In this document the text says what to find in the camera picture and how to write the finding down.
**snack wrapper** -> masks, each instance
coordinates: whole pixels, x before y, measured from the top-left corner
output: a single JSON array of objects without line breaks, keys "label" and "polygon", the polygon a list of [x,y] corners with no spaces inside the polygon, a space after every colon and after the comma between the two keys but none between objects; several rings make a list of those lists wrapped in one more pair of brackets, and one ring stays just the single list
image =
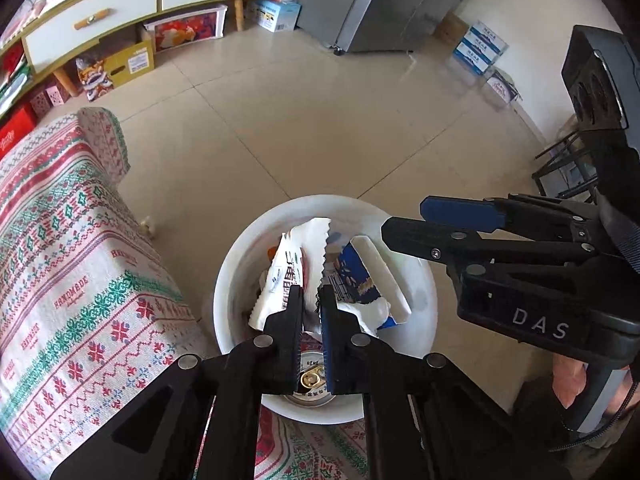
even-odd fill
[{"label": "snack wrapper", "polygon": [[383,325],[389,317],[389,302],[379,297],[371,303],[347,303],[337,302],[338,310],[350,312],[358,318],[358,323],[363,332],[378,337],[378,327]]},{"label": "snack wrapper", "polygon": [[388,301],[388,318],[378,328],[408,321],[411,308],[369,237],[354,236],[342,249],[334,265],[353,301],[370,304],[380,297]]},{"label": "snack wrapper", "polygon": [[249,317],[249,326],[263,330],[270,314],[286,309],[291,285],[300,285],[304,291],[305,330],[320,332],[316,298],[322,281],[330,222],[329,218],[312,218],[282,235],[265,285]]}]

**beige floor tile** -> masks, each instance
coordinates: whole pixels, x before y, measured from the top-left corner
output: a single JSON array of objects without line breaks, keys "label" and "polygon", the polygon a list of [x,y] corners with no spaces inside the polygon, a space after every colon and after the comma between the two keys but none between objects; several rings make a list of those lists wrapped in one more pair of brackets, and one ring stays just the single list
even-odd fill
[{"label": "beige floor tile", "polygon": [[74,113],[83,106],[99,106],[113,112],[119,120],[131,116],[171,96],[184,92],[192,85],[169,59],[156,60],[156,68],[106,95],[89,102],[86,96],[71,98],[64,105],[52,108],[40,121],[48,124],[55,118]]},{"label": "beige floor tile", "polygon": [[400,127],[428,142],[470,108],[465,93],[439,72],[431,51],[333,56],[340,67],[335,87],[355,96],[375,96],[379,107],[395,113]]},{"label": "beige floor tile", "polygon": [[158,57],[173,60],[192,84],[199,85],[256,66],[319,55],[297,31],[274,34],[249,24],[244,32],[233,30],[219,40],[176,48]]},{"label": "beige floor tile", "polygon": [[375,92],[345,90],[341,72],[327,57],[304,59],[197,89],[289,196],[359,196],[424,139]]},{"label": "beige floor tile", "polygon": [[154,245],[197,314],[238,235],[287,197],[194,89],[122,126],[131,170],[120,192],[137,218],[154,218]]},{"label": "beige floor tile", "polygon": [[[493,188],[502,190],[510,180],[530,180],[533,159],[542,149],[539,141],[511,108],[497,112],[479,96],[471,101],[471,109],[430,146],[478,198]],[[534,189],[531,184],[526,191]]]},{"label": "beige floor tile", "polygon": [[390,215],[421,219],[420,202],[429,195],[469,198],[462,179],[427,145],[360,198]]}]

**can lid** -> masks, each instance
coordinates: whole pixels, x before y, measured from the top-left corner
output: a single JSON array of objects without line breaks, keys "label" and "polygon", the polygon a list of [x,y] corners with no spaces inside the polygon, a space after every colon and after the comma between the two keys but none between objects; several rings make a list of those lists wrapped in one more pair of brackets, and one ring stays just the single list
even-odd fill
[{"label": "can lid", "polygon": [[293,404],[306,408],[322,406],[334,398],[327,389],[322,352],[313,350],[302,352],[299,389],[286,397]]}]

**red and green pattern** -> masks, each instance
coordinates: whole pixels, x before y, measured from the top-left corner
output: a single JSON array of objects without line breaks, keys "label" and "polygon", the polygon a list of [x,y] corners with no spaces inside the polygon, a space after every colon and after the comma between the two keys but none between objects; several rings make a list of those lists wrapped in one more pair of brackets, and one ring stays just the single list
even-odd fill
[{"label": "red and green pattern", "polygon": [[123,204],[118,121],[83,108],[0,161],[0,431],[37,479],[207,344]]},{"label": "red and green pattern", "polygon": [[313,426],[262,407],[254,478],[259,480],[366,480],[364,421]]}]

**drawer handle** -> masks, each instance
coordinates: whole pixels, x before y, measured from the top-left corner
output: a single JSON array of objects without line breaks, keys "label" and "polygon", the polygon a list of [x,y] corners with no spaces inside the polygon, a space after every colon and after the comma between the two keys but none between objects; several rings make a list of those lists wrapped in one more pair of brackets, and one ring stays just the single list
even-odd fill
[{"label": "drawer handle", "polygon": [[99,22],[100,20],[103,20],[104,18],[106,18],[109,14],[111,13],[111,9],[103,9],[103,10],[99,10],[98,12],[96,12],[95,14],[92,14],[91,16],[88,16],[87,18],[85,18],[84,20],[77,22],[74,25],[74,29],[75,30],[80,30],[81,28],[85,28],[88,27],[89,25],[91,25],[92,23],[95,22]]}]

